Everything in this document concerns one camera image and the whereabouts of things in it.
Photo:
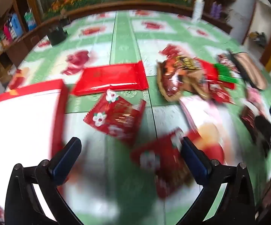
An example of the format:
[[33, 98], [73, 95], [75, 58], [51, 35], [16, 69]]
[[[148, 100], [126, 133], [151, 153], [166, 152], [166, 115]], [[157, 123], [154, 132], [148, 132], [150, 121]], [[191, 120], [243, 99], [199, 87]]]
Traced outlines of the red snack packet right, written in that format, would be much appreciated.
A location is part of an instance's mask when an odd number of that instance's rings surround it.
[[217, 103], [220, 104], [234, 104], [234, 101], [232, 100], [228, 89], [234, 90], [236, 84], [216, 81], [217, 71], [214, 67], [214, 64], [212, 63], [206, 62], [204, 64], [204, 69], [206, 71], [208, 89], [211, 95], [211, 99], [215, 100]]

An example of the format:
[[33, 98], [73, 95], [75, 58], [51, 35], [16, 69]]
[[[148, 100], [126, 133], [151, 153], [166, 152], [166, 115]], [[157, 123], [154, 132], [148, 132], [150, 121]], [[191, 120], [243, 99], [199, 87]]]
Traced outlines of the brown photo snack packet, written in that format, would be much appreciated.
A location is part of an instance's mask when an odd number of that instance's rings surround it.
[[160, 93], [168, 102], [176, 102], [184, 92], [210, 99], [208, 79], [203, 61], [197, 57], [171, 56], [157, 63], [157, 84]]

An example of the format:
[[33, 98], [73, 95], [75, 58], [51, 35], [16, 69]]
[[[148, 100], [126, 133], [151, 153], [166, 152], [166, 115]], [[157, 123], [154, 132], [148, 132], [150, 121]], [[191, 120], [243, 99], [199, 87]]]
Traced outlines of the black round container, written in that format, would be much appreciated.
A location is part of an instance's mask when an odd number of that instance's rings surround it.
[[68, 33], [63, 29], [62, 26], [56, 25], [48, 29], [47, 36], [51, 45], [56, 46], [67, 38]]

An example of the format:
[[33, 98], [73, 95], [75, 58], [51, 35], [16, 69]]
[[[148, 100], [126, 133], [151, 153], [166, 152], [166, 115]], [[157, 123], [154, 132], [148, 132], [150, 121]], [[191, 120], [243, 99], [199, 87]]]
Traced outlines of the red flower snack packet upper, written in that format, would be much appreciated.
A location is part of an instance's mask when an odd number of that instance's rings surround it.
[[115, 91], [107, 89], [83, 121], [96, 130], [133, 147], [145, 111], [146, 101], [131, 104]]

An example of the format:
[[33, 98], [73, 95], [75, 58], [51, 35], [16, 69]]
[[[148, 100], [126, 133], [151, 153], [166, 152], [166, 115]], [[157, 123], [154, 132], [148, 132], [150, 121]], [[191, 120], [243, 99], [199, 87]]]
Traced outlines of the purple bottles on shelf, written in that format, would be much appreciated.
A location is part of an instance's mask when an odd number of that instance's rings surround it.
[[222, 5], [218, 4], [217, 2], [213, 2], [210, 16], [214, 19], [219, 20], [221, 17], [221, 12], [222, 12]]

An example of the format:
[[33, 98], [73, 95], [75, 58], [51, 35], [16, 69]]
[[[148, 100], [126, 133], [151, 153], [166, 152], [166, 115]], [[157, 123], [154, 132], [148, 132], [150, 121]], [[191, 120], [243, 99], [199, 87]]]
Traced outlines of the blue box on shelf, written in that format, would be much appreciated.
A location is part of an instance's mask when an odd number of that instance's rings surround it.
[[14, 30], [16, 37], [19, 38], [23, 35], [23, 30], [18, 18], [18, 15], [16, 13], [13, 13], [10, 18], [10, 23], [12, 26], [12, 29]]

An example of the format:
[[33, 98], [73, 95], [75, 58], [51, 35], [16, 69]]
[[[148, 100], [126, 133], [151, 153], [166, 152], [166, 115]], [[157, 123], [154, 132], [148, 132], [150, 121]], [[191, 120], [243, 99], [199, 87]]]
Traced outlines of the pink white snack packet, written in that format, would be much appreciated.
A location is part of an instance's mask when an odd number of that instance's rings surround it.
[[232, 146], [234, 130], [226, 107], [202, 100], [197, 95], [181, 97], [179, 103], [189, 125], [206, 144], [220, 144], [222, 148]]

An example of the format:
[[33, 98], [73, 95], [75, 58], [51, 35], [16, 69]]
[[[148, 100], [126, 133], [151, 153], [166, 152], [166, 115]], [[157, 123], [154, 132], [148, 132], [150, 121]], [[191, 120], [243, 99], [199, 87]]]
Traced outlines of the red flower snack packet lower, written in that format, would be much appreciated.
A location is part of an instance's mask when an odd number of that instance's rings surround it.
[[161, 199], [192, 182], [192, 175], [180, 154], [183, 137], [184, 132], [178, 127], [131, 151], [130, 158], [134, 163], [155, 174], [156, 193]]

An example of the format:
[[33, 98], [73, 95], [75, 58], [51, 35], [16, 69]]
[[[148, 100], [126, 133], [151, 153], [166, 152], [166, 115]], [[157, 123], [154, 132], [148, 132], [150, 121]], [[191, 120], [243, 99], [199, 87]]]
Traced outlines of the red gift box white inside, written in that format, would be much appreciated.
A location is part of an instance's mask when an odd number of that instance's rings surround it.
[[14, 165], [35, 166], [62, 149], [68, 95], [61, 79], [0, 94], [0, 219]]

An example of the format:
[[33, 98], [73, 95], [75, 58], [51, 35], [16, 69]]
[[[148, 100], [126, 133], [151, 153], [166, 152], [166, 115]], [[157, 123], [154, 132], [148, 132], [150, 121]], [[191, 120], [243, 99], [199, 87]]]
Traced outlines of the green snack packet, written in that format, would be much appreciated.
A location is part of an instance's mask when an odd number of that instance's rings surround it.
[[225, 82], [225, 83], [238, 83], [237, 79], [232, 76], [230, 70], [227, 66], [222, 65], [220, 63], [214, 64], [214, 67], [217, 71], [217, 79], [216, 81]]

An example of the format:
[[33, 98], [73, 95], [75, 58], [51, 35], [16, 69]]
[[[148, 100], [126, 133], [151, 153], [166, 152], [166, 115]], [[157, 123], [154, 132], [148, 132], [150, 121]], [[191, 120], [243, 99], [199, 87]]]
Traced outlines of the green bag on shelf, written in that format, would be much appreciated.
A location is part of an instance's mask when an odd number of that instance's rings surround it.
[[27, 27], [28, 27], [29, 31], [31, 31], [37, 27], [32, 10], [25, 12], [24, 18], [27, 23]]

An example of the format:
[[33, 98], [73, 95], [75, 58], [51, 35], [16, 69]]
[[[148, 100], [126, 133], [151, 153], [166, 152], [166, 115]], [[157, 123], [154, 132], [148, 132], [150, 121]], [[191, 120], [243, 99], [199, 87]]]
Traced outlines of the dark red foil packet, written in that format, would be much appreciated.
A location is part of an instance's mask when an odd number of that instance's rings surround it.
[[254, 123], [255, 115], [248, 106], [244, 106], [243, 109], [241, 110], [240, 119], [242, 123], [245, 125], [246, 129], [248, 130], [252, 141], [256, 143], [257, 131]]

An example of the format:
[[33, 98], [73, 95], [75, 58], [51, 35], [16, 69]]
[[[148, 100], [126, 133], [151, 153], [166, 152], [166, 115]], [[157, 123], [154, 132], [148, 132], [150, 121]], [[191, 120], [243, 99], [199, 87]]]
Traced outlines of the plain red snack packet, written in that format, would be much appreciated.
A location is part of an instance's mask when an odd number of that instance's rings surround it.
[[74, 88], [75, 96], [113, 91], [146, 90], [149, 88], [145, 68], [140, 60], [137, 63], [112, 64], [86, 68]]

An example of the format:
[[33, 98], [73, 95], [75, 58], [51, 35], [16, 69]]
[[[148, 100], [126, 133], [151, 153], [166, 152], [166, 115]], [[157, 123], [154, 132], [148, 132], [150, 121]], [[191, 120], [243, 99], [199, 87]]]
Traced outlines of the white spray bottle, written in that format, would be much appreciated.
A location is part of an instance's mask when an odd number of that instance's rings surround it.
[[203, 15], [204, 0], [195, 0], [191, 22], [198, 23]]

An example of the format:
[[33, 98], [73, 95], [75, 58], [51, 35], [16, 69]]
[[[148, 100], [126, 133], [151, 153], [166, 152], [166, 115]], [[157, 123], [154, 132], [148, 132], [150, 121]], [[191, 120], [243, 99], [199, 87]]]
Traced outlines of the red flower snack packet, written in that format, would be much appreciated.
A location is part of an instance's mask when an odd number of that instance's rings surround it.
[[115, 91], [107, 89], [83, 121], [96, 130], [133, 147], [145, 111], [146, 101], [131, 104]]
[[192, 175], [180, 154], [183, 137], [184, 132], [178, 127], [131, 151], [130, 158], [134, 163], [155, 174], [156, 193], [161, 199], [192, 182]]

